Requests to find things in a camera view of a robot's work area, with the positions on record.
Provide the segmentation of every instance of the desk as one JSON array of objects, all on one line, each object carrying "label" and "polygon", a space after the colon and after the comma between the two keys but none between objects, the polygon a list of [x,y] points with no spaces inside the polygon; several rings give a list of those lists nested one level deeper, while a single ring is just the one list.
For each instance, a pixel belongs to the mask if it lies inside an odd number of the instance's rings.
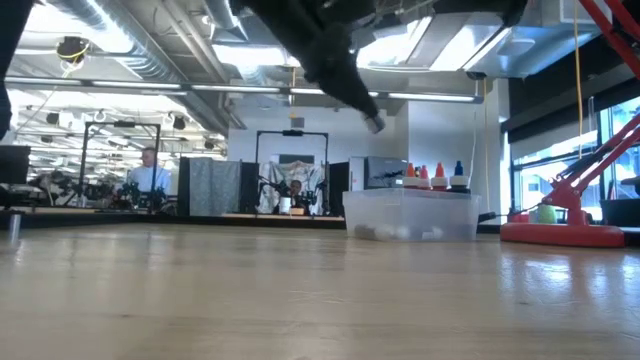
[{"label": "desk", "polygon": [[1,250],[7,360],[640,353],[633,251],[149,224],[28,230]]},{"label": "desk", "polygon": [[272,220],[316,220],[316,221],[344,221],[342,217],[334,216],[298,216],[298,215],[270,215],[270,214],[224,214],[226,218],[235,219],[272,219]]}]

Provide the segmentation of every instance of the clear plastic container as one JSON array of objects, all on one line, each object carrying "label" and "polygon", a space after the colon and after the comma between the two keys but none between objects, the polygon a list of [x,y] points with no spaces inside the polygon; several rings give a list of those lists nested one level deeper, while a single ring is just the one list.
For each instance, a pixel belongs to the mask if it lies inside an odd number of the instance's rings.
[{"label": "clear plastic container", "polygon": [[381,241],[475,241],[480,196],[411,189],[345,192],[350,237]]}]

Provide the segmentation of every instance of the monitor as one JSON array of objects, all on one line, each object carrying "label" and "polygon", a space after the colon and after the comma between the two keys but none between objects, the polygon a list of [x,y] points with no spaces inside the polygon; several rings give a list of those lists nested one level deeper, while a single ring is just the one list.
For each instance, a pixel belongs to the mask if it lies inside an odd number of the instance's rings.
[{"label": "monitor", "polygon": [[26,184],[29,173],[29,146],[0,146],[0,183]]}]

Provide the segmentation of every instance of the bottle cap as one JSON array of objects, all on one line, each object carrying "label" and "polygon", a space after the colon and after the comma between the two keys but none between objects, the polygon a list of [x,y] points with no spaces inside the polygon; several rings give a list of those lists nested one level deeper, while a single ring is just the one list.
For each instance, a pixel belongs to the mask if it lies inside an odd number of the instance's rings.
[{"label": "bottle cap", "polygon": [[405,177],[416,177],[416,170],[413,168],[413,163],[409,163],[407,166],[407,173],[404,174]]},{"label": "bottle cap", "polygon": [[436,168],[436,177],[445,177],[444,166],[442,166],[442,163],[438,163],[438,167]]},{"label": "bottle cap", "polygon": [[429,172],[425,165],[422,165],[422,168],[420,169],[420,179],[429,179]]},{"label": "bottle cap", "polygon": [[458,160],[456,162],[456,169],[453,172],[454,176],[462,176],[464,175],[464,169],[462,168],[462,161]]}]

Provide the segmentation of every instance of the white wall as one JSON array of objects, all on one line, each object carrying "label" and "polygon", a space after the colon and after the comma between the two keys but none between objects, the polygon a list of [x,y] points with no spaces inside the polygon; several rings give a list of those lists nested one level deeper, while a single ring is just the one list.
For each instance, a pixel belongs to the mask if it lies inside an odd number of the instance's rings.
[{"label": "white wall", "polygon": [[509,117],[508,82],[494,81],[485,102],[486,124],[485,104],[411,102],[408,116],[409,160],[415,166],[427,165],[430,176],[435,175],[438,162],[443,163],[447,176],[453,175],[456,161],[460,160],[469,175],[475,131],[471,192],[482,197],[481,213],[494,211],[505,214],[509,210],[511,196],[509,149],[500,132],[500,119]]},{"label": "white wall", "polygon": [[471,129],[479,109],[475,104],[411,102],[409,160],[415,166],[427,165],[430,176],[435,175],[438,162],[444,165],[447,176],[453,175],[458,160],[468,172],[473,148]]},{"label": "white wall", "polygon": [[[229,132],[228,160],[255,161],[255,142],[258,130],[289,130],[291,109],[259,110],[239,108],[236,114],[248,130]],[[296,108],[295,116],[305,118],[306,132],[329,133],[329,162],[346,162],[353,156],[396,157],[395,119],[386,118],[387,127],[379,134],[371,134],[360,114],[355,110],[334,112],[326,108]],[[268,162],[276,154],[314,155],[317,162],[324,161],[324,137],[283,137],[263,134],[260,137],[259,162]]]},{"label": "white wall", "polygon": [[[330,134],[329,161],[332,163],[348,161],[350,157],[408,158],[416,166],[427,165],[430,176],[435,175],[438,162],[445,166],[447,176],[453,175],[458,160],[469,174],[475,132],[471,191],[482,197],[480,212],[505,214],[510,204],[509,149],[500,132],[500,121],[509,118],[508,109],[508,82],[496,80],[486,99],[486,126],[485,104],[409,102],[395,118],[387,118],[387,128],[378,135],[368,132],[354,110],[336,113],[332,109],[302,108],[296,109],[295,115],[306,118],[305,131]],[[249,130],[230,131],[228,158],[232,161],[254,161],[257,130],[289,129],[290,110],[286,108],[239,109],[237,113]],[[275,154],[314,155],[322,160],[323,141],[323,138],[263,135],[259,161],[269,161]]]}]

